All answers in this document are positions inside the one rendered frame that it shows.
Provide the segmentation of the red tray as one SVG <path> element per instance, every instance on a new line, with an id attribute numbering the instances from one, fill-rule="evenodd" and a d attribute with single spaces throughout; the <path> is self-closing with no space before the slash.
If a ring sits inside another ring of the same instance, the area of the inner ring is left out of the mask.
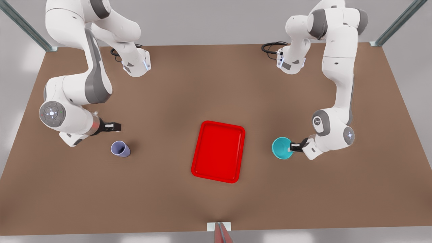
<path id="1" fill-rule="evenodd" d="M 206 120 L 201 124 L 191 173 L 199 178 L 236 183 L 242 164 L 245 129 Z"/>

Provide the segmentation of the silver frame post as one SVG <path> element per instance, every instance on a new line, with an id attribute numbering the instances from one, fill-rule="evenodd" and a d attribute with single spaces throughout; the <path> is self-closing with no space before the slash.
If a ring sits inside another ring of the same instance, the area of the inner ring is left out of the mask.
<path id="1" fill-rule="evenodd" d="M 234 243 L 229 234 L 231 222 L 208 222 L 207 231 L 214 232 L 213 243 Z"/>
<path id="2" fill-rule="evenodd" d="M 372 47 L 381 47 L 386 43 L 428 0 L 414 0 L 398 18 L 373 42 Z"/>
<path id="3" fill-rule="evenodd" d="M 44 51 L 58 51 L 58 47 L 51 46 L 6 0 L 0 0 L 0 9 Z"/>

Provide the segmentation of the teal bowl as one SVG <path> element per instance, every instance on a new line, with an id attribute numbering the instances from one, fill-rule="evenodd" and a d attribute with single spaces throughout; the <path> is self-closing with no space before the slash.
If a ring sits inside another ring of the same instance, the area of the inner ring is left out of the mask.
<path id="1" fill-rule="evenodd" d="M 278 137 L 272 143 L 272 152 L 273 154 L 281 159 L 286 160 L 293 155 L 293 151 L 290 150 L 291 140 L 287 137 Z"/>

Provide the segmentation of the lavender cup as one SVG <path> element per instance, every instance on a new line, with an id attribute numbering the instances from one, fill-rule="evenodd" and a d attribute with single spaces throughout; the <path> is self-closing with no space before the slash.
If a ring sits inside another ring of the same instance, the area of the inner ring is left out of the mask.
<path id="1" fill-rule="evenodd" d="M 111 145 L 110 151 L 112 154 L 119 157 L 128 157 L 131 154 L 130 148 L 122 140 L 118 140 Z"/>

